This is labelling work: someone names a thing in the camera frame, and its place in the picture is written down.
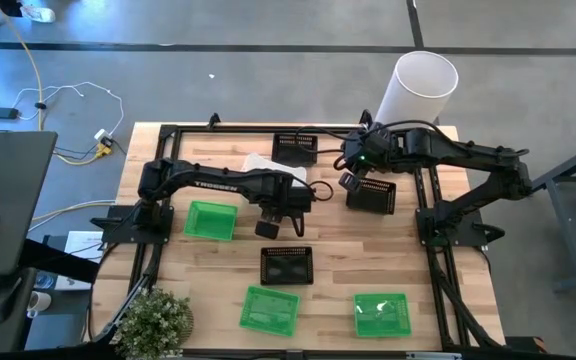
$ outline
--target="wooden table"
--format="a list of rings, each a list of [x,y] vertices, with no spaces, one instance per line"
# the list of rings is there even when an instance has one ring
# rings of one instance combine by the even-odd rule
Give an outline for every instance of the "wooden table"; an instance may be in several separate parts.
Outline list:
[[[120,204],[132,205],[137,201],[142,166],[154,158],[160,125],[135,124],[119,185],[117,200]],[[441,128],[450,137],[457,138],[455,127]],[[338,147],[339,140],[326,135],[319,137],[320,149]],[[180,159],[238,170],[249,153],[256,152],[270,158],[271,149],[272,134],[184,133]],[[157,285],[177,296],[190,296],[195,330],[184,344],[185,348],[441,348],[428,263],[416,235],[413,213],[418,204],[413,177],[408,174],[370,175],[397,183],[394,215],[381,216],[349,210],[345,206],[346,193],[337,184],[340,173],[331,166],[337,156],[334,153],[321,154],[318,163],[308,169],[309,181],[322,179],[329,182],[335,189],[335,195],[328,202],[313,203],[312,212],[305,215],[306,232],[303,238],[295,235],[286,220],[277,240],[254,235],[260,209],[256,205],[249,205],[237,194],[184,188],[173,195],[175,220],[170,242],[164,248]],[[427,172],[424,172],[426,184],[429,184]],[[454,199],[469,190],[465,170],[439,166],[438,172],[445,199]],[[427,198],[429,204],[432,204],[430,193]],[[222,243],[185,236],[183,224],[192,200],[238,206],[234,240]],[[278,287],[301,296],[297,331],[291,338],[239,327],[246,290],[249,285],[259,284],[260,249],[269,246],[313,248],[314,285]],[[102,329],[124,299],[134,252],[134,245],[118,246],[100,270],[93,296],[93,331]],[[465,303],[491,337],[503,343],[495,295],[485,260],[473,249],[456,248],[455,262]],[[352,296],[374,292],[406,294],[412,336],[380,339],[356,336]],[[446,311],[451,334],[457,342],[452,307],[447,305]]]

